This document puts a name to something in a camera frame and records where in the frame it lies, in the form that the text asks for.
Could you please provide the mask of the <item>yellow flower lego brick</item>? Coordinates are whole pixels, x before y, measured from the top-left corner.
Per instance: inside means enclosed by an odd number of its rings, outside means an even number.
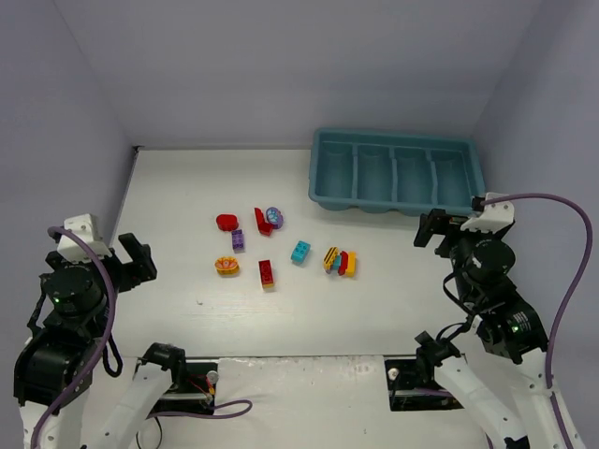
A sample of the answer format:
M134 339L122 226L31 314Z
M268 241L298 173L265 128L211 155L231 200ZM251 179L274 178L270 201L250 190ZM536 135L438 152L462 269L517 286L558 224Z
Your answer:
M234 256L219 257L214 262L214 267L220 276L232 276L240 270L239 262Z

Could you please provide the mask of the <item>red rounded lego brick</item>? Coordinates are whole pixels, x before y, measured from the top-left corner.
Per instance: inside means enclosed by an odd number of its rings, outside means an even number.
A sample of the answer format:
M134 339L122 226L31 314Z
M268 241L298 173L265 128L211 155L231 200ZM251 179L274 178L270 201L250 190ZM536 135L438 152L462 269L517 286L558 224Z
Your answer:
M235 214L222 213L215 219L217 227L224 232L232 232L239 228L239 220Z

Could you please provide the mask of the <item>purple rectangular lego brick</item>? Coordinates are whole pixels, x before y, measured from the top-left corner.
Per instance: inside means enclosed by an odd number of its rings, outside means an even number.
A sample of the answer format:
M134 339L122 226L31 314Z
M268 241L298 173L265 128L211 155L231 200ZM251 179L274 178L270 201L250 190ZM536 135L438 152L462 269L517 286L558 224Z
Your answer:
M231 232L231 243L235 253L245 251L245 239L241 229L236 229Z

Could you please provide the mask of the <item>red yellow teal lego stack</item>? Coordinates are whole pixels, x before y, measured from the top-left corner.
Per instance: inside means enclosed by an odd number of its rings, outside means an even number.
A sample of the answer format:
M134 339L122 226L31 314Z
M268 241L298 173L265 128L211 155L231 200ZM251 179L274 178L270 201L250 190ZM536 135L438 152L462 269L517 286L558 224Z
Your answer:
M270 260L260 260L258 262L260 282L263 289L271 289L275 285L273 270Z

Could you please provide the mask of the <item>red angled lego piece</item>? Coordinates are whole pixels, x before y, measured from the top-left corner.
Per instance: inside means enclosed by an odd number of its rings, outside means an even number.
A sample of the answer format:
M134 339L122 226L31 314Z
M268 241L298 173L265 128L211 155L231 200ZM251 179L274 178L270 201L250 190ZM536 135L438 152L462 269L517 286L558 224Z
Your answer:
M273 225L266 219L266 216L261 209L254 208L254 213L258 232L263 236L269 237L272 233Z

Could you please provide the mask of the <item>teal rectangular lego brick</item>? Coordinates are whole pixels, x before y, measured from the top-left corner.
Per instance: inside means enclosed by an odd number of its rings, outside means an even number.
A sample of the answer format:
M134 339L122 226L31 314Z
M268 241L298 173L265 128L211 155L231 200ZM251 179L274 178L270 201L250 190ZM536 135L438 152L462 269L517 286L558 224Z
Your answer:
M303 264L308 256L310 249L311 245L308 242L299 240L290 256L291 261L298 265Z

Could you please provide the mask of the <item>purple flower lego brick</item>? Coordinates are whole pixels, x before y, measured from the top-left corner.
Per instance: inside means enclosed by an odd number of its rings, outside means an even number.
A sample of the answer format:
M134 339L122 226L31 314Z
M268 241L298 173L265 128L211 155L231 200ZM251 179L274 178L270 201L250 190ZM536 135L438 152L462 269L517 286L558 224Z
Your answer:
M284 216L276 207L269 207L265 212L266 221L274 228L280 229L284 224Z

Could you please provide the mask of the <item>yellow striped lego brick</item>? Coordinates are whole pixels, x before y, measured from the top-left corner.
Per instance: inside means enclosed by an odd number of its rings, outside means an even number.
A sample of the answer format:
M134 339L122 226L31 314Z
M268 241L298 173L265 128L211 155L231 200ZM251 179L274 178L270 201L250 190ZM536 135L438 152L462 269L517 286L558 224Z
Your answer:
M326 272L330 272L332 270L332 266L339 254L339 249L335 246L330 247L323 259L323 268Z

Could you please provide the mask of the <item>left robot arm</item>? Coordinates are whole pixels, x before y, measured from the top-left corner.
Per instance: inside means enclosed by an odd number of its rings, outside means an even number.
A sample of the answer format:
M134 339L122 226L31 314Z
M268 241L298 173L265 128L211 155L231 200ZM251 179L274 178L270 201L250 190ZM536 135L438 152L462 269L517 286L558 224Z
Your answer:
M130 257L122 263L102 239L52 227L59 244L48 253L51 272L40 277L39 303L53 309L45 319L37 305L28 322L32 332L14 369L13 391L19 403L26 448L126 448L155 403L188 373L185 351L154 343L139 359L138 369L99 435L81 436L82 412L93 382L93 370L112 339L116 299L157 269L151 248L132 233L118 240Z

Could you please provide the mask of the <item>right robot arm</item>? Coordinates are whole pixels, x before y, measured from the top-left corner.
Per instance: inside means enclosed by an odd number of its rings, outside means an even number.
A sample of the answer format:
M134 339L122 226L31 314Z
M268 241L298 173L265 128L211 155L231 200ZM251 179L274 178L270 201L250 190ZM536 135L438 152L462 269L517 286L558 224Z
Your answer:
M582 448L584 442L556 382L548 373L550 339L541 320L508 277L513 250L503 241L509 226L484 231L470 219L433 209L421 215L414 244L442 236L435 252L450 261L457 291L449 299L466 315L458 334L474 333L485 351L516 369L513 413L472 371L452 336L416 337L424 382L436 382L481 427L495 448Z

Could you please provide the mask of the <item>teal four-compartment tray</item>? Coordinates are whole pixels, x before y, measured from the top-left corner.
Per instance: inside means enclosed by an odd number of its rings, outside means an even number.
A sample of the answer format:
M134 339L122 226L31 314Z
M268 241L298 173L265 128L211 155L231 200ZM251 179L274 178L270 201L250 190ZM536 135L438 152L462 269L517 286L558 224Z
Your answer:
M487 191L469 138L359 129L314 132L309 198L326 210L396 210L418 216L432 209L467 215Z

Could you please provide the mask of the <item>multicolor lego stack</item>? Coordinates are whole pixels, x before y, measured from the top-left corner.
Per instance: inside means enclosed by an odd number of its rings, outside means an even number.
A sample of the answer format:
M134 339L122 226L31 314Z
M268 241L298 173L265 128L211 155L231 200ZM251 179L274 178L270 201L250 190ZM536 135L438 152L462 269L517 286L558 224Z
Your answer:
M336 271L339 276L354 277L357 269L357 254L341 251L335 257L331 269Z

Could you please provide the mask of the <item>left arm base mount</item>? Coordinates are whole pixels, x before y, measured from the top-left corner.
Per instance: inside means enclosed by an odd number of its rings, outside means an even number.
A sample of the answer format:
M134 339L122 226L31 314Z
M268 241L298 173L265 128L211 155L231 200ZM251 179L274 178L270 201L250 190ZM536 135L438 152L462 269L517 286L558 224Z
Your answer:
M218 358L188 358L187 373L154 404L151 413L213 415L218 364Z

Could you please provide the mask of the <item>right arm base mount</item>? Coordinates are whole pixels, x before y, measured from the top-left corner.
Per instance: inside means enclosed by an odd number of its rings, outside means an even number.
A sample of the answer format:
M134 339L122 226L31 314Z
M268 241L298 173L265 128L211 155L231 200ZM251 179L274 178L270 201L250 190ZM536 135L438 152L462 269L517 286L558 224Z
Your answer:
M414 356L384 358L388 405L394 413L453 411L462 405L434 380L424 376Z

